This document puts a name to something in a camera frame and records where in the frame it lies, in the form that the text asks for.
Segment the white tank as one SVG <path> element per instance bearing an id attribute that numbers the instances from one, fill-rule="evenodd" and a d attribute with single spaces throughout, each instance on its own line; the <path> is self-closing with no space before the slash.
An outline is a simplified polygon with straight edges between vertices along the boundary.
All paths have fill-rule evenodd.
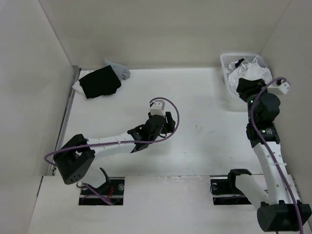
<path id="1" fill-rule="evenodd" d="M 84 90 L 83 90 L 83 88 L 82 88 L 82 86 L 81 86 L 79 80 L 76 81 L 76 82 L 74 83 L 74 85 L 72 86 L 72 88 L 73 88 L 75 91 L 77 91 L 77 92 L 79 92 L 79 93 L 81 93 L 81 94 L 84 95 Z"/>
<path id="2" fill-rule="evenodd" d="M 230 72 L 228 75 L 230 89 L 237 96 L 238 93 L 236 89 L 240 78 L 247 80 L 263 79 L 266 84 L 273 79 L 267 64 L 261 56 L 246 57 L 244 59 L 245 60 L 237 68 L 234 66 L 237 61 L 230 63 L 226 67 L 227 71 Z"/>

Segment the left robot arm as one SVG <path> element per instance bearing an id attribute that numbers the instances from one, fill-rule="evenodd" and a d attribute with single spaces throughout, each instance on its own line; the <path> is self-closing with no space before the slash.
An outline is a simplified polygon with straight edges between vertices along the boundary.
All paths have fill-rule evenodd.
<path id="1" fill-rule="evenodd" d="M 100 158 L 137 153 L 151 144 L 165 141 L 176 132 L 179 123 L 179 119 L 174 120 L 170 112 L 165 112 L 149 114 L 146 123 L 116 136 L 85 138 L 83 134 L 77 134 L 52 154 L 53 161 L 64 184 L 81 183 L 80 189 L 86 194 L 80 198 L 80 205 L 121 205 L 123 200 L 114 197 L 117 186 L 111 182 L 103 167 L 99 170 L 105 179 L 98 177 L 92 180 L 92 164 Z"/>

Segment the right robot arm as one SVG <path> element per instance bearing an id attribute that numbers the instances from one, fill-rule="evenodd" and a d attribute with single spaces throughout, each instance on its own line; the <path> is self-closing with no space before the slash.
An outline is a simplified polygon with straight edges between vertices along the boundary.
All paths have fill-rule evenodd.
<path id="1" fill-rule="evenodd" d="M 247 169 L 230 170 L 226 187 L 232 193 L 242 192 L 255 207 L 262 231 L 302 234 L 312 209 L 301 201 L 287 173 L 274 125 L 280 113 L 280 100 L 274 92 L 285 95 L 289 88 L 290 84 L 283 77 L 269 83 L 262 79 L 239 79 L 237 92 L 248 107 L 247 138 L 260 162 L 267 188 L 263 190 Z"/>

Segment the folded grey tank top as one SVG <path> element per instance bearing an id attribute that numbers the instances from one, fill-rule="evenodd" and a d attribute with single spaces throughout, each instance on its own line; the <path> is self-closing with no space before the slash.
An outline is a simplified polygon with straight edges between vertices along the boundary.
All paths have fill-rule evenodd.
<path id="1" fill-rule="evenodd" d="M 131 72 L 127 66 L 105 60 L 104 66 L 111 66 L 120 81 L 127 80 L 131 76 Z"/>

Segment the folded black tank top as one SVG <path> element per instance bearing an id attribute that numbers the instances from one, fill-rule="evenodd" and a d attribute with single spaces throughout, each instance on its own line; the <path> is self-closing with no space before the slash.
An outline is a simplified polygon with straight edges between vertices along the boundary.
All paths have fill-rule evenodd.
<path id="1" fill-rule="evenodd" d="M 78 82 L 87 99 L 113 95 L 121 87 L 121 81 L 111 65 L 85 75 Z"/>

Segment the folded white tank top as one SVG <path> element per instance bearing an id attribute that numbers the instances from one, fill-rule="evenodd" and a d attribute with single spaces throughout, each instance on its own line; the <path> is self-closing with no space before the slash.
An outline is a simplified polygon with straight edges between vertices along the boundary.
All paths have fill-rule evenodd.
<path id="1" fill-rule="evenodd" d="M 81 94 L 84 95 L 84 90 L 83 90 L 83 88 L 82 88 L 82 86 L 81 86 L 79 80 L 76 81 L 76 82 L 74 83 L 74 85 L 72 86 L 72 88 L 73 88 L 75 91 L 77 91 L 77 92 L 79 92 L 79 93 L 81 93 Z"/>

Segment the white plastic laundry basket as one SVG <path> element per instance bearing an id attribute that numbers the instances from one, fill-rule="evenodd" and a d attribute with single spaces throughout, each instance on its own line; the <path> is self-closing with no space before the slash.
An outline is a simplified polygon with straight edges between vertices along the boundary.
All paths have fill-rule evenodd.
<path id="1" fill-rule="evenodd" d="M 228 82 L 228 75 L 229 75 L 229 71 L 227 71 L 227 66 L 232 63 L 235 62 L 237 60 L 240 60 L 241 58 L 246 58 L 246 57 L 255 57 L 255 56 L 259 56 L 258 54 L 252 54 L 252 53 L 224 53 L 221 54 L 220 56 L 220 61 L 221 61 L 221 65 L 222 65 L 222 71 L 223 71 L 223 75 L 224 75 L 224 82 L 226 84 L 226 88 L 228 90 L 229 95 L 235 95 L 229 86 L 229 82 Z"/>

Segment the black garment in basket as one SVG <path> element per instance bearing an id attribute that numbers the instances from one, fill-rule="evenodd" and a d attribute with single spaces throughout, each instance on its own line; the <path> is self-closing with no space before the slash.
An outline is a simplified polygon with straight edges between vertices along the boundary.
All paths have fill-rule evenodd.
<path id="1" fill-rule="evenodd" d="M 238 61 L 234 64 L 235 68 L 239 67 L 239 66 L 241 65 L 241 63 L 242 63 L 244 60 L 245 60 L 244 58 L 241 58 L 240 60 L 238 60 Z"/>

